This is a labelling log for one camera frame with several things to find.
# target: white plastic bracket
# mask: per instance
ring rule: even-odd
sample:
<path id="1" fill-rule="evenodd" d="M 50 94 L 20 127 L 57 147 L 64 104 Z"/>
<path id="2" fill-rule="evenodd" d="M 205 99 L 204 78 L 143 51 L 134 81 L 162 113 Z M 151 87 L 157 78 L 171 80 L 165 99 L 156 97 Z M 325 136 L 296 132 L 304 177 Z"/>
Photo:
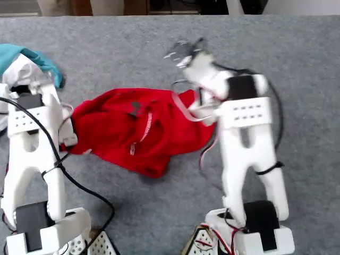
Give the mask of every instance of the white plastic bracket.
<path id="1" fill-rule="evenodd" d="M 223 116 L 224 129 L 272 123 L 268 97 L 226 101 L 217 113 Z"/>

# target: gray carpet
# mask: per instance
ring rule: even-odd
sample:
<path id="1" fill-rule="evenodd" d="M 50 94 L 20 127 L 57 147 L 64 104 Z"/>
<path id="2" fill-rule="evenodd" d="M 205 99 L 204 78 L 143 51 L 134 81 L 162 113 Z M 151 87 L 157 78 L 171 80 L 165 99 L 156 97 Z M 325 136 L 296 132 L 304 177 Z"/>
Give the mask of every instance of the gray carpet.
<path id="1" fill-rule="evenodd" d="M 340 250 L 340 17 L 152 16 L 121 18 L 26 18 L 0 20 L 0 43 L 47 54 L 66 74 L 62 101 L 78 105 L 120 87 L 169 88 L 181 72 L 162 57 L 179 37 L 208 38 L 218 61 L 250 67 L 269 77 L 282 96 L 286 132 L 277 153 L 284 176 L 298 255 Z M 0 169 L 8 139 L 0 139 Z M 80 182 L 116 206 L 108 228 L 122 254 L 179 254 L 196 224 L 222 205 L 222 194 L 198 173 L 199 152 L 173 157 L 168 173 L 151 180 L 93 155 L 72 156 L 65 166 Z M 218 146 L 205 161 L 219 182 Z M 98 226 L 107 207 L 66 181 L 68 208 L 88 209 Z M 264 198 L 249 172 L 245 201 Z M 39 176 L 27 202 L 46 199 Z M 8 231 L 0 227 L 0 240 Z"/>

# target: red wire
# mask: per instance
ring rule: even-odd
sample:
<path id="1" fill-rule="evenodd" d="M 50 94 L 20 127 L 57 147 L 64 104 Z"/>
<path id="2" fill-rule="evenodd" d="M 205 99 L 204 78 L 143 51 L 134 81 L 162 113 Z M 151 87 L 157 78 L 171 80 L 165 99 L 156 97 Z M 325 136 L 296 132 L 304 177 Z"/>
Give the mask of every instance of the red wire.
<path id="1" fill-rule="evenodd" d="M 207 224 L 201 224 L 201 226 L 206 227 L 206 228 L 210 228 L 209 225 L 207 225 Z M 223 245 L 224 249 L 228 252 L 228 254 L 232 255 L 232 253 L 230 252 L 230 249 L 228 248 L 227 244 L 224 242 L 221 235 L 216 230 L 214 230 L 214 229 L 211 229 L 211 230 L 215 233 L 215 235 L 217 236 L 217 238 L 219 239 L 219 241 Z"/>
<path id="2" fill-rule="evenodd" d="M 196 240 L 195 242 L 200 243 L 200 244 L 203 244 L 203 245 L 206 245 L 206 246 L 209 246 L 209 247 L 213 247 L 211 244 L 206 243 L 206 242 L 203 242 L 203 241 L 201 241 L 201 240 Z"/>

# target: red cloth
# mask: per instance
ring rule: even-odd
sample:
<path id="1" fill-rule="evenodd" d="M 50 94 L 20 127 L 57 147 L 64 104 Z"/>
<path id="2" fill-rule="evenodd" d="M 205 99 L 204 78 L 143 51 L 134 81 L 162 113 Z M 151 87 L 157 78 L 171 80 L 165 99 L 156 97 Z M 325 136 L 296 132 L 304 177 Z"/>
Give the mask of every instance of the red cloth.
<path id="1" fill-rule="evenodd" d="M 129 170 L 162 176 L 171 155 L 200 149 L 214 130 L 213 125 L 188 121 L 171 93 L 146 88 L 113 89 L 83 102 L 72 115 L 78 144 L 66 150 L 82 154 L 91 149 L 101 159 Z M 179 97 L 189 107 L 194 91 Z"/>

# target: white robot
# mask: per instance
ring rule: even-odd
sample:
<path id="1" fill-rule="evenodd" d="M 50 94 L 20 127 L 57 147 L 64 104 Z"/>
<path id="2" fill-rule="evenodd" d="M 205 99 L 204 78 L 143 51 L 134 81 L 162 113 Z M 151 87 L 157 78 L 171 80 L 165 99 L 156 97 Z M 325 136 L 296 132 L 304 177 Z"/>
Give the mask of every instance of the white robot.
<path id="1" fill-rule="evenodd" d="M 66 146 L 78 142 L 65 109 L 57 96 L 51 79 L 36 69 L 31 60 L 19 55 L 4 75 L 13 78 L 10 86 L 0 86 L 0 109 L 8 109 L 8 137 L 10 157 L 4 182 L 1 208 L 13 234 L 7 237 L 8 255 L 79 255 L 116 254 L 105 232 L 88 248 L 91 218 L 83 208 L 66 210 L 64 174 L 56 164 L 59 144 Z M 11 92 L 12 86 L 26 85 L 25 93 Z M 4 102 L 14 100 L 33 115 L 47 130 L 49 138 L 25 112 Z M 48 187 L 48 201 L 23 205 L 26 188 L 33 176 L 39 173 Z"/>
<path id="2" fill-rule="evenodd" d="M 183 114 L 205 125 L 217 122 L 224 165 L 224 208 L 206 215 L 206 223 L 198 228 L 182 254 L 293 253 L 292 231 L 279 224 L 288 218 L 288 204 L 282 163 L 276 159 L 271 133 L 270 102 L 264 97 L 267 79 L 261 74 L 221 68 L 206 51 L 203 39 L 195 44 L 179 41 L 165 58 L 183 70 L 198 93 L 189 109 L 173 93 Z M 249 134 L 247 147 L 241 129 Z M 251 166 L 264 184 L 268 200 L 243 204 L 243 183 Z"/>

